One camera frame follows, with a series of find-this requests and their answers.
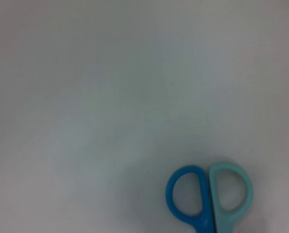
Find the white background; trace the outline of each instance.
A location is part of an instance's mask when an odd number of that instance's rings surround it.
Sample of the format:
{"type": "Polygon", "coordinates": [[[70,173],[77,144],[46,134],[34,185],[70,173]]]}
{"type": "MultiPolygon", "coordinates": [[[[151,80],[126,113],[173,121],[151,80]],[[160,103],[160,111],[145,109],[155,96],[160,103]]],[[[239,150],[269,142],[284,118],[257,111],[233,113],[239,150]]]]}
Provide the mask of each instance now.
{"type": "Polygon", "coordinates": [[[167,180],[219,160],[289,233],[289,0],[0,0],[0,233],[191,233],[167,180]]]}

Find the blue scissor handle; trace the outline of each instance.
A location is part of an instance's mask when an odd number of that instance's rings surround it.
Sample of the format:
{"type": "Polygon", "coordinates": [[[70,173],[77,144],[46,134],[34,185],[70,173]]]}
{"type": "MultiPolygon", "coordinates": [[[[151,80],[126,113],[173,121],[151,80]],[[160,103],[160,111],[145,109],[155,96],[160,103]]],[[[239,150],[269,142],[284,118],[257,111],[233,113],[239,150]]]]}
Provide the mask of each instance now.
{"type": "Polygon", "coordinates": [[[214,233],[207,177],[204,170],[202,170],[200,167],[185,166],[173,173],[166,187],[166,202],[172,214],[179,220],[193,226],[197,233],[214,233]],[[174,185],[181,176],[187,173],[195,173],[199,179],[203,209],[196,216],[189,216],[182,213],[173,202],[174,185]]]}
{"type": "Polygon", "coordinates": [[[239,166],[231,163],[217,163],[209,169],[209,182],[212,197],[212,206],[215,215],[215,224],[217,233],[232,233],[233,226],[237,220],[242,218],[249,210],[253,200],[253,187],[248,174],[239,166]],[[224,210],[219,202],[217,173],[223,170],[228,170],[236,173],[241,177],[246,186],[246,196],[242,204],[235,210],[224,210]]]}

